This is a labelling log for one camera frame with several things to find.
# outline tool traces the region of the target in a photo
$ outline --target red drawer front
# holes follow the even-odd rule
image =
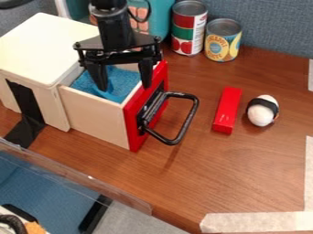
[[[158,86],[164,81],[164,90],[168,90],[167,62],[162,60],[154,70],[152,85],[149,89],[141,87],[133,96],[133,98],[124,106],[124,119],[126,124],[128,143],[130,151],[137,152],[144,143],[147,133],[140,135],[137,126],[137,114],[155,92]],[[166,109],[165,103],[157,112],[149,127],[153,128],[162,112]]]

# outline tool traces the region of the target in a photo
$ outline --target wooden table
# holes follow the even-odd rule
[[[227,63],[203,54],[180,56],[168,48],[165,58],[170,89],[200,98],[180,145],[165,146],[149,137],[133,154],[84,133],[47,126],[29,149],[138,197],[151,205],[153,216],[191,233],[200,231],[208,212],[303,210],[305,141],[313,134],[308,59],[248,47]],[[210,129],[225,86],[243,89],[230,136]],[[266,128],[251,125],[244,116],[247,102],[261,94],[275,96],[281,107],[278,121]],[[174,136],[189,107],[188,101],[170,101],[156,129]],[[0,105],[0,135],[19,118]],[[123,201],[107,187],[83,184]]]

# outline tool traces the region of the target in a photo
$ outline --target red can label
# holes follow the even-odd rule
[[[188,56],[201,52],[207,17],[207,13],[198,16],[182,16],[174,13],[172,49],[178,54]]]

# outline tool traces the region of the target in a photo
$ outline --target metal can lid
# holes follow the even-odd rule
[[[218,36],[233,36],[242,31],[240,24],[230,18],[218,18],[209,22],[207,26],[208,34]]]
[[[208,11],[207,6],[199,1],[181,1],[173,5],[173,12],[181,16],[198,16]]]

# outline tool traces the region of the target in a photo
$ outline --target can label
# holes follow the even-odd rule
[[[195,55],[202,51],[208,14],[181,16],[175,14],[172,24],[172,49],[178,54]]]
[[[221,37],[207,35],[205,40],[205,54],[209,59],[226,62],[238,55],[242,32],[233,36]]]

